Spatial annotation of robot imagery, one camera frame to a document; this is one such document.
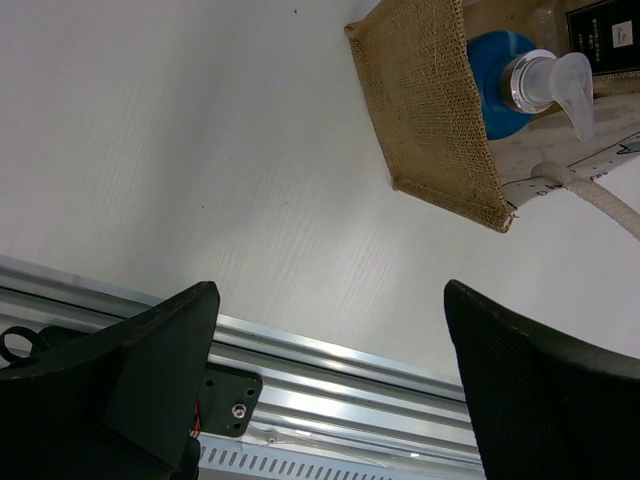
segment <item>blue bottle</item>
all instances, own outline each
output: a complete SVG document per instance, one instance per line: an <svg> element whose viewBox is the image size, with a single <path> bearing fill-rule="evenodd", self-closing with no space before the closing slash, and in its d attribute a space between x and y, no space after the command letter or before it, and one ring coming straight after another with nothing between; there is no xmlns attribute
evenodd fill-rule
<svg viewBox="0 0 640 480"><path fill-rule="evenodd" d="M583 54L558 59L507 30L471 40L467 54L489 140L513 135L553 102L569 114L580 140L593 136L593 81Z"/></svg>

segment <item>black label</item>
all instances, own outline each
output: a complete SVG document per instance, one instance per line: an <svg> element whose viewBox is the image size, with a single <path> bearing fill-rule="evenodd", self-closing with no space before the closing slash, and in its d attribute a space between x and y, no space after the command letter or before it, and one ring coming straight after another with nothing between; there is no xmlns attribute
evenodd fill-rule
<svg viewBox="0 0 640 480"><path fill-rule="evenodd" d="M605 0L567 13L567 24L594 75L640 70L640 1Z"/></svg>

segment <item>screw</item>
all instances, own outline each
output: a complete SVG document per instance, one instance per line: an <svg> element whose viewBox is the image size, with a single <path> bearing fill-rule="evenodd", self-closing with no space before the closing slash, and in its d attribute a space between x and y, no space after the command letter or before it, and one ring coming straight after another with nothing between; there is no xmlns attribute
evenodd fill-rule
<svg viewBox="0 0 640 480"><path fill-rule="evenodd" d="M247 407L245 407L241 403L238 403L231 408L231 413L236 418L244 418L244 416L247 414Z"/></svg>

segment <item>white rope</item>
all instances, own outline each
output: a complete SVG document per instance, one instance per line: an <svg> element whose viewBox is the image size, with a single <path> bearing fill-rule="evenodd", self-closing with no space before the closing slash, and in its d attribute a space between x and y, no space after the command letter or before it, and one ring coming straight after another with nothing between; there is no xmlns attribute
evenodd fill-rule
<svg viewBox="0 0 640 480"><path fill-rule="evenodd" d="M531 175L544 177L562 185L618 222L622 228L640 241L640 213L597 183L581 178L554 162L542 162L533 167Z"/></svg>

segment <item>slotted vent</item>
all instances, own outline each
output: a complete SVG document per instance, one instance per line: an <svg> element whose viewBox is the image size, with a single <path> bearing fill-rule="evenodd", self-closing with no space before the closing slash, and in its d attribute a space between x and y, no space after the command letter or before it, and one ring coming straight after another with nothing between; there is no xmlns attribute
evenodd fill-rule
<svg viewBox="0 0 640 480"><path fill-rule="evenodd" d="M200 436L200 468L254 477L302 480L407 480L428 479L377 466L243 444L231 439Z"/></svg>

